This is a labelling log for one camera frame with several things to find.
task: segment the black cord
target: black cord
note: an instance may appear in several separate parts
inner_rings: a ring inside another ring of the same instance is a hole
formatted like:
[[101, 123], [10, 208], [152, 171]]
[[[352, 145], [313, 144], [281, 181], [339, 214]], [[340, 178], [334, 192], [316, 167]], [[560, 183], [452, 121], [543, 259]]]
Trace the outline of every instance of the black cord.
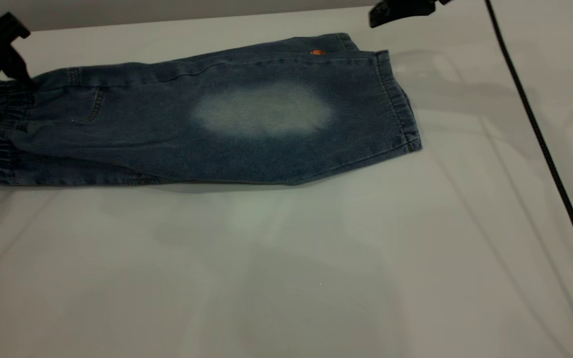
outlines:
[[548, 145], [545, 143], [545, 139], [543, 138], [543, 134], [541, 133], [541, 129], [539, 128], [539, 123], [536, 121], [536, 117], [534, 116], [534, 112], [532, 111], [532, 107], [530, 106], [530, 101], [527, 99], [527, 95], [525, 94], [525, 90], [523, 89], [523, 85], [521, 84], [521, 80], [519, 79], [519, 75], [518, 73], [516, 73], [516, 68], [514, 68], [514, 64], [512, 63], [512, 59], [510, 57], [509, 52], [507, 52], [507, 47], [505, 46], [505, 42], [503, 41], [501, 30], [498, 27], [498, 22], [496, 21], [496, 15], [494, 13], [494, 9], [492, 8], [492, 3], [490, 2], [490, 0], [485, 0], [485, 2], [487, 6], [487, 12], [489, 13], [489, 17], [492, 20], [492, 26], [494, 27], [496, 40], [498, 41], [498, 45], [501, 47], [501, 52], [503, 53], [503, 57], [505, 58], [507, 67], [510, 69], [510, 73], [512, 74], [512, 79], [514, 80], [516, 89], [519, 91], [519, 96], [521, 97], [521, 102], [523, 102], [523, 107], [525, 107], [525, 112], [527, 113], [527, 116], [530, 119], [530, 124], [532, 125], [532, 129], [534, 129], [534, 134], [536, 134], [536, 139], [539, 141], [539, 145], [541, 146], [541, 151], [543, 151], [543, 156], [545, 157], [545, 161], [548, 163], [548, 168], [550, 168], [550, 173], [554, 178], [554, 183], [557, 185], [557, 190], [559, 190], [559, 194], [561, 195], [563, 204], [566, 207], [567, 215], [569, 215], [569, 219], [572, 222], [573, 226], [572, 202], [569, 200], [569, 196], [567, 195], [567, 191], [565, 189], [565, 186], [563, 185], [563, 181], [561, 181], [561, 177], [559, 176], [559, 172], [557, 171], [557, 166], [554, 165], [554, 161], [550, 154], [550, 150], [548, 149]]

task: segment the white table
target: white table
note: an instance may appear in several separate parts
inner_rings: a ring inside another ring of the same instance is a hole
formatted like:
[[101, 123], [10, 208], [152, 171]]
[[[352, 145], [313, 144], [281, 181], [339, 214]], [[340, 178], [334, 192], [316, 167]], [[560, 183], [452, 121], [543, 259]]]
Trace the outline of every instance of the white table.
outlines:
[[[497, 0], [573, 198], [573, 1]], [[36, 32], [32, 75], [348, 32], [425, 149], [305, 186], [0, 187], [0, 358], [573, 357], [573, 231], [480, 0]]]

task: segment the pant leg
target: pant leg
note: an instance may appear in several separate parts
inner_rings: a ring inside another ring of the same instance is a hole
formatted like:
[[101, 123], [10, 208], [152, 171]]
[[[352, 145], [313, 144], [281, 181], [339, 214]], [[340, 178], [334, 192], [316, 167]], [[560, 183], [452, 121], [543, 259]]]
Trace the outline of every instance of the pant leg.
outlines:
[[387, 52], [229, 54], [77, 69], [19, 149], [169, 181], [298, 184], [421, 147]]
[[[358, 51], [357, 46], [347, 34], [328, 34], [312, 38], [292, 38], [273, 43], [264, 43], [250, 47], [225, 50], [180, 59], [178, 62], [195, 62], [214, 57], [241, 54], [266, 54], [272, 52], [303, 53], [323, 50], [326, 53]], [[169, 179], [147, 175], [121, 165], [98, 163], [94, 160], [55, 157], [50, 152], [36, 154], [18, 149], [10, 143], [7, 134], [14, 131], [28, 131], [29, 127], [41, 122], [77, 122], [81, 116], [75, 98], [72, 106], [62, 108], [62, 113], [52, 116], [31, 115], [34, 102], [50, 102], [50, 96], [67, 97], [66, 84], [77, 83], [78, 69], [57, 70], [41, 75], [39, 91], [45, 95], [36, 95], [26, 91], [16, 82], [0, 83], [0, 112], [6, 120], [0, 123], [0, 184], [4, 185], [143, 185], [170, 182]]]

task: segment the faded bleach spot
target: faded bleach spot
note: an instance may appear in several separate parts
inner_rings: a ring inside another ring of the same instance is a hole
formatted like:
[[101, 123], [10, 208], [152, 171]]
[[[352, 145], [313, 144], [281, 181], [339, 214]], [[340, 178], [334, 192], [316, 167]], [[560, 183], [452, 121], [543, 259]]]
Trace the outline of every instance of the faded bleach spot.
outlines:
[[309, 86], [277, 82], [205, 95], [193, 115], [209, 131], [257, 137], [309, 134], [327, 125], [331, 113]]

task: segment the blue denim pants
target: blue denim pants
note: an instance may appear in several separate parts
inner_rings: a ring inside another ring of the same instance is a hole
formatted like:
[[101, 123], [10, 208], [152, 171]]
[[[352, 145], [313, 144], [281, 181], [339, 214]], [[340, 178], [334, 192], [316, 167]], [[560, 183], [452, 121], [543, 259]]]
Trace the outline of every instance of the blue denim pants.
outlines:
[[346, 34], [0, 82], [0, 184], [296, 185], [421, 149], [388, 52]]

